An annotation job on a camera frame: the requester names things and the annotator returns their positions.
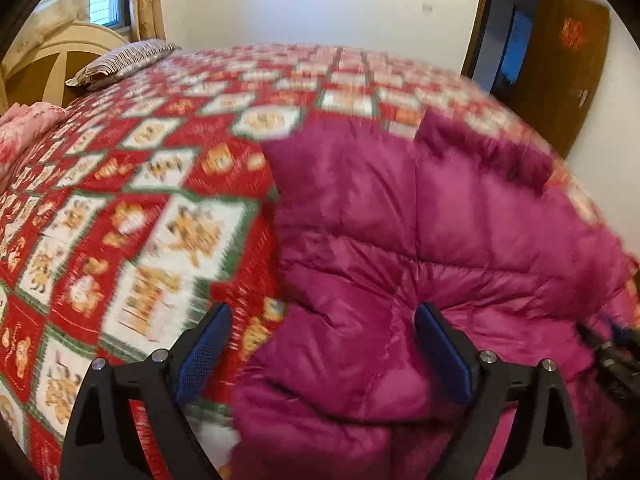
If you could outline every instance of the puffer jacket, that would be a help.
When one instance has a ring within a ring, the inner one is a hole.
[[[264,153],[290,305],[238,381],[234,479],[424,480],[461,412],[416,345],[423,301],[505,361],[553,358],[593,461],[615,407],[574,323],[631,320],[628,261],[544,187],[547,154],[430,113],[415,142],[326,118]],[[512,420],[505,410],[477,478]]]

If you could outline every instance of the screw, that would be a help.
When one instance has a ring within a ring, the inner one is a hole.
[[[547,372],[555,372],[558,370],[558,365],[553,359],[542,359],[542,367]]]
[[[161,363],[165,361],[169,357],[169,352],[164,348],[159,348],[158,350],[154,350],[151,354],[151,360],[155,363]]]
[[[102,370],[106,366],[106,364],[107,361],[105,361],[102,357],[98,357],[91,361],[91,368],[93,368],[94,370]]]
[[[490,365],[498,360],[498,356],[491,350],[482,350],[480,352],[480,360]]]

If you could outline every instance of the curtain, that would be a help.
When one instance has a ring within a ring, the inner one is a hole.
[[[43,44],[49,34],[73,20],[89,20],[89,0],[41,0],[4,56],[4,74],[31,50]]]
[[[129,0],[132,40],[165,39],[160,0]]]

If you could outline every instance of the wooden headboard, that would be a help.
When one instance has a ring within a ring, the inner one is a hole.
[[[97,57],[127,41],[110,28],[72,22],[49,36],[13,66],[2,64],[7,104],[46,101],[66,107],[84,93],[65,81]]]

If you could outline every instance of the quilt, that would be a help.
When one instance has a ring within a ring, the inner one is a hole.
[[[550,150],[471,81],[358,48],[179,52],[74,102],[0,197],[0,414],[39,474],[58,477],[92,359],[117,364],[169,348],[225,301],[232,336],[185,413],[228,476],[234,379],[286,312],[270,228],[277,192],[260,142],[323,114],[412,140],[427,108]],[[547,185],[601,222],[559,157],[555,167]],[[144,407],[131,407],[154,476],[170,478]]]

